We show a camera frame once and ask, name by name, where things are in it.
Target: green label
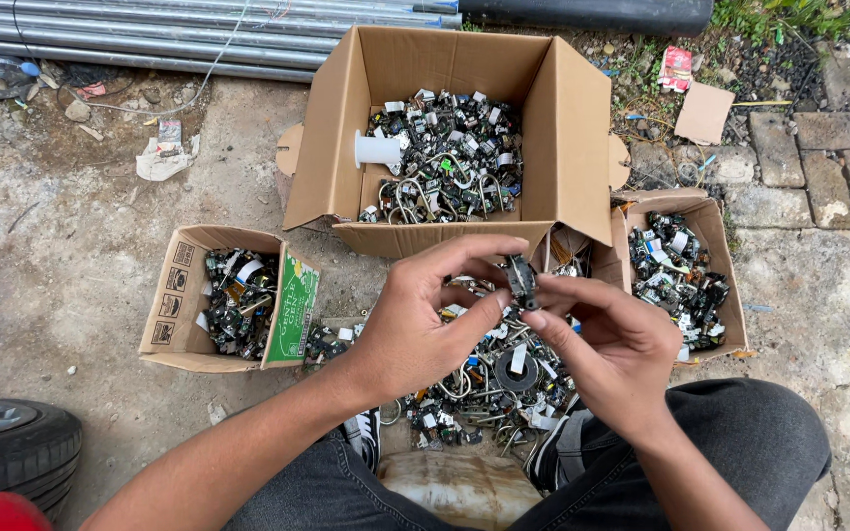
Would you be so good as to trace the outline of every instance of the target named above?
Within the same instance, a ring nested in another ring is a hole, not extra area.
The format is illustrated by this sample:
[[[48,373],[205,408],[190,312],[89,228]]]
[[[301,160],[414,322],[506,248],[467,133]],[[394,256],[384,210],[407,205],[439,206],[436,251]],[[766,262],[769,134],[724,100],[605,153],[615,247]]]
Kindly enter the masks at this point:
[[[304,341],[313,314],[313,300],[320,272],[304,264],[290,253],[284,253],[281,287],[277,299],[277,322],[274,336],[267,350],[266,361],[292,361],[303,359]]]

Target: crumpled paper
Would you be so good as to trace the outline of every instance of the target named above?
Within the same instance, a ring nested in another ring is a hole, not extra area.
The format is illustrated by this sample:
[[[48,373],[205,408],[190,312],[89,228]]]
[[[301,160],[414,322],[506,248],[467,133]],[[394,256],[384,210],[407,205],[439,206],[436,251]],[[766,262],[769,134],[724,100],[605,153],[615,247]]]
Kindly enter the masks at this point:
[[[196,134],[189,139],[189,143],[192,145],[191,154],[182,153],[181,155],[163,158],[159,157],[156,152],[157,138],[150,138],[143,154],[136,156],[136,174],[146,180],[160,182],[183,171],[192,165],[198,155],[198,135]]]

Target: hand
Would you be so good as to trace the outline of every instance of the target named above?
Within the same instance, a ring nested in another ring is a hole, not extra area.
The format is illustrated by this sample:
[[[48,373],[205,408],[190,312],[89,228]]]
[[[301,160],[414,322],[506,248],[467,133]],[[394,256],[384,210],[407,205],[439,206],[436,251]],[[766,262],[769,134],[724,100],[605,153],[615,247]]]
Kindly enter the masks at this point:
[[[592,414],[636,449],[669,426],[664,394],[683,335],[668,313],[591,279],[539,275],[537,285],[543,309],[521,318],[562,358]]]
[[[499,289],[481,298],[463,287],[443,286],[445,277],[464,274],[508,285],[503,272],[480,257],[520,254],[527,245],[513,236],[459,236],[396,262],[363,334],[324,370],[347,370],[372,405],[448,376],[497,326],[511,295]],[[469,310],[446,325],[436,311],[453,303]]]

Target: tire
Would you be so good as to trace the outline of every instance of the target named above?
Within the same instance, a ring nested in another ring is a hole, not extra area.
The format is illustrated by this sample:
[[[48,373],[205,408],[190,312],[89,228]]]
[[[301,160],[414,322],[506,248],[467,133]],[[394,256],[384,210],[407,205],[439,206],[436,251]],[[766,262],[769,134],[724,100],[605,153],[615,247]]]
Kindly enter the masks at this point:
[[[0,400],[24,417],[0,431],[0,490],[27,497],[53,522],[67,501],[77,469],[81,425],[63,409],[24,400]]]

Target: concrete ground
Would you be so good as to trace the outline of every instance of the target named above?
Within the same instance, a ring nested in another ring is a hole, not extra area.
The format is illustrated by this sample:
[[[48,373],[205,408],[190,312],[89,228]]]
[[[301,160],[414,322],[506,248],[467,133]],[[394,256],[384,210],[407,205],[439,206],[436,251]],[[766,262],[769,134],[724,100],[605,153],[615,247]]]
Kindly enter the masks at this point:
[[[173,228],[220,223],[280,234],[274,147],[301,121],[306,88],[218,79],[210,100],[199,118],[195,166],[161,183],[126,172],[133,146],[151,135],[138,123],[128,129],[132,138],[118,133],[99,147],[124,161],[108,168],[94,164],[103,159],[69,162],[97,148],[89,137],[53,151],[56,131],[74,127],[60,116],[29,130],[0,117],[0,397],[55,404],[84,423],[76,488],[59,529],[77,528],[141,467],[209,426],[209,404],[231,413],[295,380],[296,369],[193,374],[136,354]],[[759,355],[677,368],[672,383],[745,376],[806,397],[825,421],[835,463],[793,528],[850,530],[850,231],[739,236],[740,293],[774,308],[747,313]],[[351,254],[324,233],[297,229],[284,237],[324,269],[320,316],[355,316],[372,306],[388,261]],[[70,366],[76,374],[67,373]]]

